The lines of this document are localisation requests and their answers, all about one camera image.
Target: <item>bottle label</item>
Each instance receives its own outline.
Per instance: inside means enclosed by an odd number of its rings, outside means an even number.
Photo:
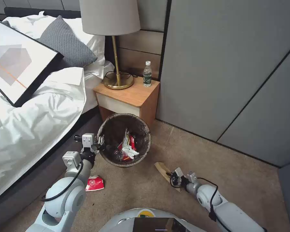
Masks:
[[[144,84],[150,84],[151,83],[151,77],[143,77],[143,83]]]

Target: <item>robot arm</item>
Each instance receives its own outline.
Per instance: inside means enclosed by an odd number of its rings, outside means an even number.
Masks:
[[[190,172],[187,177],[183,175],[180,168],[170,175],[170,183],[173,187],[183,187],[187,192],[209,212],[209,217],[217,222],[218,227],[223,232],[264,232],[251,217],[242,211],[237,205],[227,201],[218,191],[218,186],[202,185],[195,173]]]
[[[65,177],[58,180],[47,191],[42,201],[45,201],[37,219],[26,232],[67,232],[70,231],[76,213],[84,203],[85,187],[94,166],[94,159],[103,147],[103,138],[96,142],[94,134],[75,136],[82,142],[81,154],[68,151],[63,156],[67,167]]]

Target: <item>wooden nightstand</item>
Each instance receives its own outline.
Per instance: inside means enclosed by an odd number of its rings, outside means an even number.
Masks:
[[[123,90],[112,90],[100,83],[93,90],[103,121],[114,112],[132,113],[151,127],[156,117],[159,85],[160,82],[152,80],[150,87],[144,87],[142,77],[134,78],[134,84]]]

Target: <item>floor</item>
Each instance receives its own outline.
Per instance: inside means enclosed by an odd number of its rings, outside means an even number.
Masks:
[[[218,184],[227,200],[268,231],[290,231],[277,168],[159,121],[154,123],[150,152],[138,165],[121,169],[96,158],[92,175],[105,180],[105,189],[87,193],[71,231],[98,231],[114,214],[138,207],[162,209],[203,230],[219,231],[197,201],[185,191],[178,193],[161,176],[154,166],[157,161]],[[25,231],[42,205],[36,200],[2,231]]]

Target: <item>brass lamp base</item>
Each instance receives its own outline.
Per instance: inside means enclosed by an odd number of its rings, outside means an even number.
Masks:
[[[133,85],[134,77],[127,72],[119,73],[119,83],[117,81],[117,74],[112,72],[103,79],[104,85],[109,89],[126,89]]]

